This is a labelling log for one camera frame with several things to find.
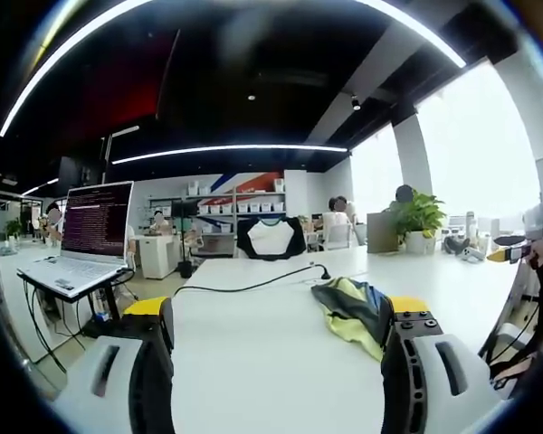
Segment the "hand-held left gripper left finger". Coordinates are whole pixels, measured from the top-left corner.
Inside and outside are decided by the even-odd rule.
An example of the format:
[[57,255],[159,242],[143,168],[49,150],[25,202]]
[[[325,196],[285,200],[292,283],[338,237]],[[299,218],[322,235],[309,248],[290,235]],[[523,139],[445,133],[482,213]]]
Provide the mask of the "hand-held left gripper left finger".
[[52,407],[73,433],[173,433],[173,349],[171,298],[138,301],[74,363]]

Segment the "person's right hand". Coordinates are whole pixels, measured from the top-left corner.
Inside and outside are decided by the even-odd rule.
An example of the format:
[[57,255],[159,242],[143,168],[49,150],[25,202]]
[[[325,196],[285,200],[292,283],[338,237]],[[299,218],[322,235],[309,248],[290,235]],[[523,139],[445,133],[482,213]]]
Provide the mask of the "person's right hand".
[[543,272],[543,239],[530,243],[529,255],[526,262],[536,272]]

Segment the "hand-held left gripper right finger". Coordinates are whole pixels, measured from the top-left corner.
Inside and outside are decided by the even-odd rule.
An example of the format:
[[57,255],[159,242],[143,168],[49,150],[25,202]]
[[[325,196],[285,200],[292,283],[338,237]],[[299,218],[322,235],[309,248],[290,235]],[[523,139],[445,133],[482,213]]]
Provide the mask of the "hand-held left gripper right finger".
[[380,304],[384,355],[383,433],[477,433],[506,401],[489,366],[446,334],[424,302],[385,297]]

